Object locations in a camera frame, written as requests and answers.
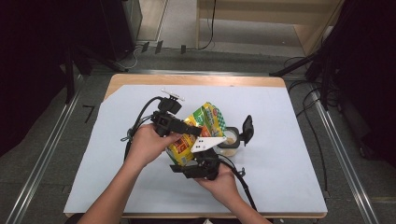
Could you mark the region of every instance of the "chip bag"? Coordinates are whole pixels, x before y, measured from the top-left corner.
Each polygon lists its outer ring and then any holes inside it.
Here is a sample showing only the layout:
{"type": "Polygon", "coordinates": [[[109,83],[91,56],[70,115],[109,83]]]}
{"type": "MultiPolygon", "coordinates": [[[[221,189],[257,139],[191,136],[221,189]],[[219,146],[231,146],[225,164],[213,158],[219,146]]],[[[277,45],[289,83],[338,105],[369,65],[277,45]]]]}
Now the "chip bag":
{"type": "MultiPolygon", "coordinates": [[[[206,102],[204,105],[189,115],[184,122],[191,126],[202,128],[201,137],[222,137],[225,131],[224,118],[214,105],[206,102]]],[[[191,148],[196,137],[191,134],[183,134],[179,140],[170,145],[166,152],[176,165],[186,165],[194,156],[191,148]]]]}

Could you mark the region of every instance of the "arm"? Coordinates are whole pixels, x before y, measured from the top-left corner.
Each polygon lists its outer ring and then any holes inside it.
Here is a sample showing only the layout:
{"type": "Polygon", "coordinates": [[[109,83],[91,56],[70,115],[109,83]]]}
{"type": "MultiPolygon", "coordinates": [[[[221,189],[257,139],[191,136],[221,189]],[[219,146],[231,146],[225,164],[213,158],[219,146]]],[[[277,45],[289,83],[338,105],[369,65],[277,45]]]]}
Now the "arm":
{"type": "Polygon", "coordinates": [[[142,125],[134,135],[134,141],[124,164],[78,223],[119,223],[142,169],[160,156],[163,150],[180,136],[172,133],[167,137],[160,137],[155,133],[154,125],[142,125]]]}
{"type": "Polygon", "coordinates": [[[242,223],[271,223],[241,198],[236,188],[233,172],[227,166],[220,165],[219,175],[215,180],[195,180],[209,190],[213,197],[224,204],[242,223]]]}

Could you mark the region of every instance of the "forearm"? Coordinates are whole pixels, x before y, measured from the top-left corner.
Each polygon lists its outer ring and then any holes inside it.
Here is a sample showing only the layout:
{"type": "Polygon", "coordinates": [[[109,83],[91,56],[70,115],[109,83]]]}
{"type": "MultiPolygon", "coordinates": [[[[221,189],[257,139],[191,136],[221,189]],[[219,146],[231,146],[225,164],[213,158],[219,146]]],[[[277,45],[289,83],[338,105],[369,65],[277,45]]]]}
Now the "forearm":
{"type": "Polygon", "coordinates": [[[248,205],[242,198],[232,199],[224,205],[241,221],[243,224],[262,224],[271,223],[260,213],[248,205]]]}
{"type": "Polygon", "coordinates": [[[79,223],[119,223],[142,168],[123,165],[79,223]]]}

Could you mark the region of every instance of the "white table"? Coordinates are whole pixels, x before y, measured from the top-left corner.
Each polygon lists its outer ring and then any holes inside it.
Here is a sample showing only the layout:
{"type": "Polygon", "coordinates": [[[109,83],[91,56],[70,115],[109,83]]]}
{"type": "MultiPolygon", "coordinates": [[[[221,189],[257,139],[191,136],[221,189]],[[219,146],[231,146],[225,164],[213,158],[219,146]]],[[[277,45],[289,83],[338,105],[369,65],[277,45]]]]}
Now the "white table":
{"type": "MultiPolygon", "coordinates": [[[[282,79],[170,75],[113,77],[65,206],[67,215],[86,212],[106,188],[123,162],[125,142],[120,139],[149,99],[165,96],[161,88],[186,98],[177,114],[180,119],[205,102],[217,106],[227,125],[239,130],[247,115],[253,117],[253,138],[230,159],[238,169],[245,167],[244,178],[263,216],[326,216],[326,204],[282,79]]],[[[152,114],[157,105],[151,104],[145,115],[152,114]]],[[[144,169],[125,207],[126,217],[232,217],[194,180],[173,173],[171,163],[163,153],[144,169]]],[[[239,183],[238,188],[248,202],[239,183]]]]}

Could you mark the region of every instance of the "wooden table edge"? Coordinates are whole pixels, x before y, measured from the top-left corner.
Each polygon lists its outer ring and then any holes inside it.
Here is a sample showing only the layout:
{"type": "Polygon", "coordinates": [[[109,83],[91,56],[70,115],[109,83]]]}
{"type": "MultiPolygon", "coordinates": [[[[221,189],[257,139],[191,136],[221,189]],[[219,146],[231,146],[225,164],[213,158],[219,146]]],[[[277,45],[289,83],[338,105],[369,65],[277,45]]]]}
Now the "wooden table edge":
{"type": "Polygon", "coordinates": [[[285,81],[281,77],[116,74],[110,79],[105,99],[123,85],[197,85],[286,88],[285,81]]]}
{"type": "MultiPolygon", "coordinates": [[[[64,213],[67,217],[73,216],[75,213],[64,213]]],[[[324,218],[327,213],[260,213],[266,218],[324,218]]],[[[126,218],[235,218],[232,213],[124,213],[122,217],[126,218]]]]}

